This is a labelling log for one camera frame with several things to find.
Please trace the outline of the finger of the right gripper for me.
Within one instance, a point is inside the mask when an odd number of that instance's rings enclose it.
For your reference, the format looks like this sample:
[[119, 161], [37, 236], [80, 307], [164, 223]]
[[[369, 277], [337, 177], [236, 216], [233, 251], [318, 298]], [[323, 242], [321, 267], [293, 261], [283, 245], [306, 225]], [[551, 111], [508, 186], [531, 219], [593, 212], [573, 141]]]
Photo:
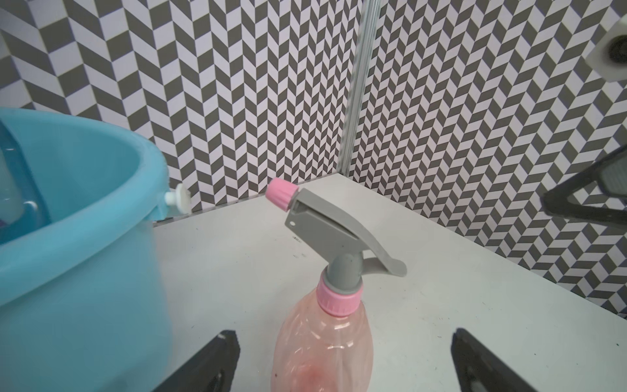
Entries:
[[550, 216], [625, 230], [626, 147], [547, 191], [540, 201]]

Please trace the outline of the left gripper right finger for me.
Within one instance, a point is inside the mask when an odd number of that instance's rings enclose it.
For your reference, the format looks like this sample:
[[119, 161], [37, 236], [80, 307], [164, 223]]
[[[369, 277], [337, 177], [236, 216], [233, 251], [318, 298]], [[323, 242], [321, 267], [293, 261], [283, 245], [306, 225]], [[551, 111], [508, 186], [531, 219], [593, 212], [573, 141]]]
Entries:
[[537, 391], [464, 328], [454, 332], [451, 354], [462, 392]]

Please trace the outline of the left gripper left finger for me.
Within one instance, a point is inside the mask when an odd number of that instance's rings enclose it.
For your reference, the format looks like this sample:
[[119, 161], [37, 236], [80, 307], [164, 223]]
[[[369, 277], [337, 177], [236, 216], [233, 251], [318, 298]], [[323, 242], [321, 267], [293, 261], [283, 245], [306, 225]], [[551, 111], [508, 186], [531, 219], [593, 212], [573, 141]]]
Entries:
[[154, 391], [230, 391], [239, 356], [236, 331], [223, 330]]

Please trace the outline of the pink spray bottle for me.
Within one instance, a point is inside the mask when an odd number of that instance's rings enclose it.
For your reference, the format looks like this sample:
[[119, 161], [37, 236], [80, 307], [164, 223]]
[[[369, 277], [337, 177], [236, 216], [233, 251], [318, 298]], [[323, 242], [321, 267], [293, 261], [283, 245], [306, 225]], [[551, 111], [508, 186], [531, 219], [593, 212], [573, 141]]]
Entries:
[[408, 269], [341, 208], [279, 178], [266, 198], [287, 212], [285, 225], [328, 264], [280, 329], [272, 391], [365, 391], [373, 338], [362, 303], [365, 274], [404, 277]]

